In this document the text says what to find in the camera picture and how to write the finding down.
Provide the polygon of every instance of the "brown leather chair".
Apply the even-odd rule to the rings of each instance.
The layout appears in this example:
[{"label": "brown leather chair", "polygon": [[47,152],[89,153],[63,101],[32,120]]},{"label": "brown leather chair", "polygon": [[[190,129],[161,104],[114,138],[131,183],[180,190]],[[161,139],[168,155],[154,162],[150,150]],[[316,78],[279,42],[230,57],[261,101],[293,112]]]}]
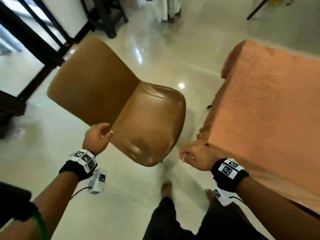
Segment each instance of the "brown leather chair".
[{"label": "brown leather chair", "polygon": [[110,123],[111,143],[146,167],[158,164],[172,150],[186,116],[186,101],[180,92],[140,81],[96,38],[78,45],[47,94],[90,126]]}]

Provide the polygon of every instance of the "yellow object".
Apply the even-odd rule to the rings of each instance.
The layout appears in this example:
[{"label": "yellow object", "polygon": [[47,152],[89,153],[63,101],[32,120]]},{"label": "yellow object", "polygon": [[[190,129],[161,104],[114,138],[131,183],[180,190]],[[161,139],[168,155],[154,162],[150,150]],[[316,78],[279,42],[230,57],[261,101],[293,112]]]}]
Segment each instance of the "yellow object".
[{"label": "yellow object", "polygon": [[270,3],[272,4],[278,4],[279,2],[281,2],[282,0],[270,0]]}]

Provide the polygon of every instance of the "black cable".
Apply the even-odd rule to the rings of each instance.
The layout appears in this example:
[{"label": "black cable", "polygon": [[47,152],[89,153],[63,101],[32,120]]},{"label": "black cable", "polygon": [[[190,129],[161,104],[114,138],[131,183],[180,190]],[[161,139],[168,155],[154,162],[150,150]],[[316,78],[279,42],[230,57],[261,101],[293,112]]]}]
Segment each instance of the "black cable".
[{"label": "black cable", "polygon": [[87,187],[82,188],[81,190],[77,191],[77,192],[71,197],[71,199],[72,199],[73,197],[75,197],[75,196],[77,195],[77,193],[79,193],[80,191],[85,190],[85,189],[90,189],[90,188],[92,188],[92,187],[87,186]]},{"label": "black cable", "polygon": [[235,199],[238,199],[238,200],[240,200],[239,198],[237,198],[237,197],[234,197],[234,196],[230,196],[229,198],[230,198],[230,199],[231,199],[231,198],[235,198]]}]

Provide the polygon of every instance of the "black pants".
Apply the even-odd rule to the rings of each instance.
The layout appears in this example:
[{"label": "black pants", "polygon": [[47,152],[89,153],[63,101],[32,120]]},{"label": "black pants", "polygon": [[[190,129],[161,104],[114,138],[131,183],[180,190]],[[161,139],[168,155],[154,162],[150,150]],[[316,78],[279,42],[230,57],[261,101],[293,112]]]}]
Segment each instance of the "black pants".
[{"label": "black pants", "polygon": [[214,199],[204,216],[197,235],[185,230],[176,219],[174,203],[163,198],[154,210],[143,240],[169,239],[267,239],[249,222],[236,203],[222,206]]}]

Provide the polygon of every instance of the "white wall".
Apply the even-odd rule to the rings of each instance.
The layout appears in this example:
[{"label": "white wall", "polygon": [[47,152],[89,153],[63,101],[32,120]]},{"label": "white wall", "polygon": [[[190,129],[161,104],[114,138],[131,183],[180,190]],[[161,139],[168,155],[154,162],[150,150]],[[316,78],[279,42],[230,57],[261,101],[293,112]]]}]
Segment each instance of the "white wall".
[{"label": "white wall", "polygon": [[80,0],[42,1],[70,37],[74,37],[88,21]]}]

